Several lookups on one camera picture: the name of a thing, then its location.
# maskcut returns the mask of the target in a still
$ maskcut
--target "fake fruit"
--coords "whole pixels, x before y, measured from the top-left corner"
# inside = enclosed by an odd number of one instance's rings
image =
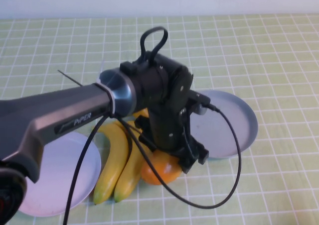
[[[178,164],[178,158],[160,150],[155,150],[150,157],[152,165],[165,183],[174,181],[182,173]],[[142,167],[142,179],[151,185],[161,185],[148,163],[145,161]]]
[[[134,116],[135,118],[139,117],[140,115],[142,115],[142,116],[148,118],[148,117],[149,117],[149,111],[148,111],[148,109],[145,108],[145,109],[143,109],[143,110],[140,110],[140,111],[138,111],[138,112],[133,113],[133,116]]]
[[[129,121],[128,124],[134,126],[133,121]],[[131,131],[136,136],[136,138],[139,137],[139,134],[136,131],[132,129]],[[152,152],[149,150],[149,148],[142,143],[140,144],[143,147],[143,150],[146,152],[147,156],[150,156]],[[144,162],[144,157],[142,156],[135,142],[132,141],[132,152],[130,154],[129,160],[115,186],[114,200],[116,203],[126,199],[135,189],[141,178],[142,166]]]
[[[129,143],[124,131],[114,123],[102,125],[98,132],[110,141],[110,154],[94,189],[93,202],[100,204],[109,199],[125,167]]]

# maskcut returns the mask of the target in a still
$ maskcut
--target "table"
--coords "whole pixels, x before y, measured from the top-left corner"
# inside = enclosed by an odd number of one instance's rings
[[[160,53],[189,67],[194,90],[233,93],[256,113],[258,137],[242,154],[238,189],[224,206],[199,210],[140,182],[118,204],[95,206],[89,197],[69,224],[319,224],[319,14],[0,20],[0,99],[75,87],[58,69],[93,83],[102,70],[137,59],[141,34],[156,25],[169,31]],[[161,34],[148,38],[147,49]],[[88,135],[91,126],[79,131]],[[105,163],[106,145],[97,145]],[[237,157],[196,163],[170,186],[211,205],[230,191],[237,164]],[[9,225],[62,220],[17,213]]]

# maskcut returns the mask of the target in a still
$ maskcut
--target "yellow banana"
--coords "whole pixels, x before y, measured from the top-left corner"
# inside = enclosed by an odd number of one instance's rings
[[[128,123],[134,126],[133,121],[129,121]],[[134,130],[132,130],[132,132],[138,138],[139,134]],[[141,145],[146,154],[150,156],[152,152],[149,150],[149,148],[142,143]],[[144,161],[145,160],[140,150],[134,141],[132,141],[132,152],[130,154],[129,160],[115,186],[114,200],[116,203],[126,199],[132,193],[141,178]]]
[[[149,111],[148,111],[148,109],[145,108],[145,109],[143,109],[143,110],[140,110],[140,111],[138,111],[138,112],[133,113],[133,116],[134,116],[135,118],[139,117],[140,115],[142,115],[142,116],[148,118],[148,117],[149,117]]]
[[[110,198],[129,155],[126,134],[116,124],[102,125],[98,132],[102,132],[108,137],[110,154],[94,189],[94,204],[100,204]]]

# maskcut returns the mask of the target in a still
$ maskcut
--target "plate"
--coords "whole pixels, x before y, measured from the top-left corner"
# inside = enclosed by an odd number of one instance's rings
[[[199,91],[210,97],[211,104],[228,118],[236,133],[241,152],[249,148],[258,133],[254,111],[239,97],[222,91]],[[237,155],[234,136],[224,118],[207,109],[204,115],[190,116],[191,135],[209,151],[209,158],[228,158]]]
[[[65,212],[74,170],[87,137],[71,132],[44,147],[40,177],[27,178],[27,192],[19,210],[34,217],[50,217]],[[83,159],[76,181],[71,208],[93,190],[101,171],[101,156],[92,142]]]

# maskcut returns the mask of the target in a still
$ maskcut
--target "orange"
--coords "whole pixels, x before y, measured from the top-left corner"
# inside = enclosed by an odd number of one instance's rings
[[[153,152],[150,161],[157,173],[167,184],[174,181],[182,173],[182,169],[178,164],[178,158],[160,150]],[[144,161],[142,167],[142,179],[148,184],[161,185],[146,161]]]

